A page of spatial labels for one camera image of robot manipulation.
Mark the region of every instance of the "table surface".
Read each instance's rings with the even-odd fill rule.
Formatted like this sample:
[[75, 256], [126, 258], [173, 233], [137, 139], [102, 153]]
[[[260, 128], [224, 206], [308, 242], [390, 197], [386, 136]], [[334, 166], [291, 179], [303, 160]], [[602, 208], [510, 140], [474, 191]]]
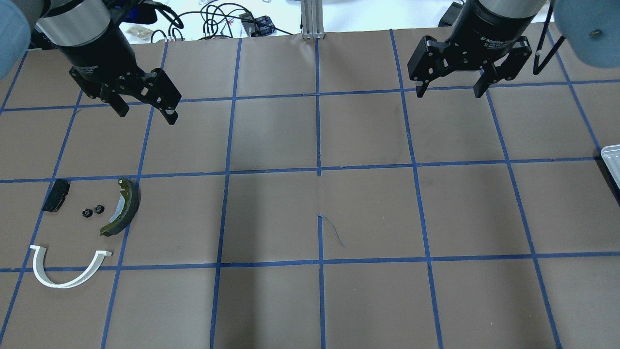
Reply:
[[[565, 45], [483, 98], [474, 72], [418, 99], [411, 50], [449, 31], [135, 45], [183, 94], [174, 126], [138, 102], [119, 118], [61, 54], [28, 52], [0, 81], [2, 348], [620, 347], [620, 207], [596, 159], [620, 143], [620, 70]], [[141, 205], [101, 237], [119, 176]], [[113, 255], [50, 289], [31, 244], [57, 283]]]

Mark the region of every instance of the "blue tape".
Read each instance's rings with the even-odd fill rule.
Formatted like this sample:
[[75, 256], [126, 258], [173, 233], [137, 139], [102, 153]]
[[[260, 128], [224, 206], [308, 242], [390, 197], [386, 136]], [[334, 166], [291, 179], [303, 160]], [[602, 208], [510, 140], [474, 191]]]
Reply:
[[444, 161], [444, 162], [431, 162], [431, 163], [419, 163], [418, 167], [429, 166], [468, 166], [468, 165], [494, 165], [498, 163], [506, 163], [505, 160], [484, 160], [484, 161]]
[[586, 80], [586, 81], [570, 81], [571, 84], [609, 84], [609, 83], [620, 83], [620, 79], [612, 79], [612, 80]]
[[323, 265], [323, 217], [317, 217], [317, 230], [319, 241], [319, 316], [321, 321], [321, 349], [326, 349], [325, 333], [325, 266]]
[[[241, 40], [237, 45], [237, 58], [234, 67], [234, 83], [232, 86], [232, 106], [231, 106], [231, 119], [228, 127], [228, 144], [226, 145], [226, 179], [224, 180], [224, 199], [222, 200], [222, 218], [219, 225], [219, 241], [218, 241], [218, 264], [222, 263], [222, 253], [224, 247], [224, 229], [226, 227], [226, 206], [228, 204], [228, 186], [230, 182], [230, 165], [231, 165], [231, 148], [233, 140], [234, 129], [234, 112], [237, 102], [237, 84], [239, 82], [239, 62], [241, 61]], [[221, 268], [218, 267], [215, 270], [215, 281], [213, 285], [213, 307], [211, 308], [211, 333], [210, 333], [210, 345], [209, 348], [213, 349], [215, 345], [215, 323], [218, 315], [218, 298], [219, 298], [219, 279], [221, 275]]]
[[49, 182], [51, 178], [29, 178], [29, 179], [0, 179], [2, 183], [34, 183], [34, 182]]
[[6, 112], [23, 112], [23, 111], [50, 111], [57, 109], [73, 109], [74, 106], [50, 106], [50, 107], [24, 107], [24, 108], [8, 108]]
[[316, 174], [321, 177], [321, 72], [319, 66], [319, 40], [314, 40], [314, 71], [316, 74]]
[[[581, 158], [557, 158], [557, 159], [520, 159], [510, 160], [511, 163], [548, 163], [548, 162], [571, 162], [571, 161], [596, 161], [595, 157], [581, 157]], [[493, 165], [493, 164], [505, 164], [505, 160], [481, 160], [481, 161], [442, 161], [442, 162], [430, 162], [430, 163], [418, 163], [417, 167], [429, 167], [429, 166], [470, 166], [470, 165]], [[410, 163], [391, 163], [382, 165], [350, 165], [350, 166], [324, 166], [321, 167], [321, 171], [341, 171], [341, 170], [372, 170], [378, 168], [410, 168], [413, 167]], [[237, 170], [230, 171], [230, 175], [253, 175], [259, 173], [284, 173], [284, 172], [313, 172], [317, 171], [316, 167], [298, 167], [298, 168], [268, 168], [264, 170]], [[168, 177], [199, 177], [199, 176], [222, 176], [225, 175], [225, 171], [214, 172], [180, 172], [180, 173], [151, 173], [142, 174], [140, 178], [168, 178]], [[126, 177], [135, 179], [135, 174], [120, 174], [115, 176], [84, 176], [84, 177], [58, 177], [58, 179], [66, 179], [68, 181], [102, 181], [109, 179], [117, 179], [118, 177]], [[0, 184], [3, 183], [31, 183], [31, 182], [49, 182], [51, 178], [27, 178], [27, 179], [0, 179]]]
[[527, 260], [532, 255], [482, 255], [482, 256], [441, 256], [433, 257], [433, 261], [495, 261], [495, 260]]
[[420, 181], [418, 180], [417, 162], [415, 161], [414, 146], [411, 141], [411, 130], [409, 129], [409, 113], [407, 112], [407, 101], [405, 100], [405, 89], [402, 84], [402, 72], [401, 63], [398, 58], [398, 50], [396, 49], [396, 40], [394, 39], [394, 31], [389, 31], [390, 39], [392, 40], [392, 49], [394, 50], [394, 59], [396, 62], [396, 70], [398, 72], [398, 83], [401, 88], [401, 102], [402, 111], [404, 115], [405, 131], [407, 132], [407, 143], [409, 146], [409, 155], [411, 156], [411, 163], [414, 164], [414, 184], [415, 184], [415, 196], [418, 201], [418, 213], [420, 214], [420, 225], [422, 226], [422, 239], [424, 241], [424, 255], [428, 265], [428, 284], [430, 287], [431, 304], [433, 306], [433, 317], [435, 319], [435, 332], [437, 334], [437, 345], [439, 349], [443, 349], [443, 336], [441, 335], [441, 324], [439, 320], [439, 310], [437, 307], [437, 296], [435, 292], [435, 278], [433, 277], [432, 257], [430, 253], [430, 246], [428, 244], [428, 234], [426, 228], [426, 220], [424, 218], [424, 206], [422, 204], [422, 195], [420, 193]]
[[[555, 41], [553, 40], [553, 37], [551, 36], [551, 32], [547, 31], [547, 37], [549, 38], [549, 41], [551, 42], [551, 45], [555, 45]], [[569, 77], [569, 73], [568, 71], [566, 71], [566, 67], [564, 66], [564, 63], [562, 62], [562, 57], [560, 57], [560, 51], [556, 51], [556, 58], [557, 61], [560, 63], [560, 68], [562, 68], [562, 72], [564, 74], [564, 77], [566, 78], [566, 82], [569, 85], [569, 89], [570, 89], [570, 93], [573, 95], [573, 98], [575, 99], [575, 103], [577, 105], [577, 109], [579, 109], [579, 113], [582, 116], [583, 122], [585, 123], [586, 128], [588, 129], [588, 132], [590, 133], [590, 137], [592, 138], [592, 142], [594, 142], [594, 146], [596, 147], [596, 150], [600, 153], [601, 151], [601, 146], [598, 143], [598, 140], [596, 139], [596, 135], [594, 134], [594, 130], [592, 129], [592, 126], [590, 125], [590, 121], [588, 121], [588, 117], [585, 115], [585, 111], [583, 111], [583, 107], [581, 105], [581, 102], [579, 102], [579, 98], [577, 97], [577, 93], [575, 92], [575, 88], [573, 87], [573, 84], [570, 80]]]
[[[528, 260], [533, 258], [591, 258], [620, 256], [620, 251], [596, 252], [557, 252], [517, 255], [471, 255], [471, 256], [433, 256], [436, 261], [495, 261], [495, 260]], [[231, 262], [231, 263], [194, 263], [194, 264], [163, 264], [163, 265], [123, 265], [122, 270], [174, 270], [174, 269], [210, 269], [210, 268], [263, 268], [269, 266], [291, 265], [341, 265], [341, 264], [373, 264], [373, 263], [426, 263], [426, 257], [384, 257], [384, 258], [336, 258], [330, 260], [288, 260], [263, 262]], [[87, 266], [52, 266], [45, 271], [84, 271]], [[100, 266], [99, 270], [116, 270], [116, 266]], [[19, 273], [22, 268], [0, 268], [0, 273]], [[25, 273], [32, 273], [32, 268], [25, 268]]]
[[[162, 55], [160, 67], [163, 67], [166, 62], [166, 54], [168, 52], [168, 43], [164, 45], [164, 53]], [[149, 111], [148, 121], [146, 123], [146, 129], [144, 130], [144, 139], [142, 142], [142, 151], [140, 153], [140, 161], [138, 163], [138, 174], [136, 175], [136, 187], [140, 186], [140, 179], [142, 175], [142, 168], [144, 165], [144, 156], [146, 154], [146, 146], [148, 145], [149, 133], [151, 131], [151, 124], [153, 122], [153, 113], [155, 108], [151, 107]], [[131, 222], [125, 228], [125, 233], [123, 234], [123, 241], [121, 243], [120, 253], [118, 254], [118, 263], [115, 268], [116, 272], [114, 274], [114, 282], [112, 284], [112, 292], [110, 293], [110, 302], [108, 303], [108, 311], [105, 315], [105, 324], [104, 324], [104, 332], [101, 338], [101, 349], [105, 348], [105, 345], [108, 340], [108, 331], [110, 329], [110, 321], [112, 319], [112, 311], [114, 308], [114, 300], [116, 299], [116, 293], [118, 289], [118, 280], [120, 279], [120, 273], [122, 271], [123, 259], [125, 257], [125, 249], [127, 247], [127, 237], [129, 236], [129, 231], [131, 229]]]
[[346, 94], [375, 94], [375, 93], [395, 93], [400, 89], [369, 89], [366, 91], [337, 91], [337, 92], [321, 92], [321, 96], [344, 96]]
[[304, 94], [304, 93], [293, 93], [293, 94], [268, 94], [264, 96], [238, 96], [236, 99], [239, 100], [248, 100], [248, 99], [270, 99], [270, 98], [296, 98], [296, 97], [310, 97], [313, 96], [313, 93]]
[[508, 156], [508, 150], [506, 148], [506, 143], [503, 139], [502, 130], [500, 128], [499, 120], [497, 119], [497, 113], [495, 112], [495, 106], [493, 105], [493, 100], [491, 99], [491, 94], [489, 91], [486, 91], [487, 100], [489, 102], [489, 107], [491, 110], [491, 115], [493, 115], [493, 122], [495, 123], [495, 129], [497, 130], [497, 135], [500, 139], [500, 144], [502, 145], [502, 152], [506, 159], [506, 166], [508, 167], [508, 174], [510, 175], [510, 181], [512, 183], [513, 190], [515, 192], [516, 202], [519, 207], [519, 213], [521, 214], [521, 221], [523, 222], [523, 228], [525, 229], [525, 235], [528, 240], [529, 252], [531, 254], [532, 260], [534, 261], [534, 269], [536, 270], [536, 277], [538, 278], [538, 284], [541, 289], [542, 301], [545, 306], [545, 310], [547, 312], [547, 318], [549, 319], [549, 325], [551, 326], [551, 332], [553, 334], [553, 339], [556, 343], [556, 348], [561, 349], [562, 344], [560, 343], [560, 337], [557, 333], [556, 321], [553, 318], [553, 313], [551, 312], [551, 305], [549, 303], [549, 297], [547, 296], [547, 289], [544, 285], [543, 275], [541, 273], [540, 265], [538, 264], [538, 259], [536, 258], [536, 249], [534, 248], [534, 243], [532, 241], [532, 235], [529, 231], [528, 220], [525, 216], [525, 209], [523, 208], [523, 202], [521, 201], [521, 195], [519, 193], [519, 188], [516, 184], [515, 173], [512, 169], [512, 165], [510, 162], [510, 157]]
[[270, 168], [267, 170], [237, 170], [230, 171], [231, 175], [254, 175], [257, 173], [281, 173], [281, 172], [310, 172], [316, 171], [315, 167], [299, 167], [299, 168]]
[[179, 103], [232, 101], [232, 99], [233, 99], [232, 97], [193, 98], [193, 99], [181, 99]]

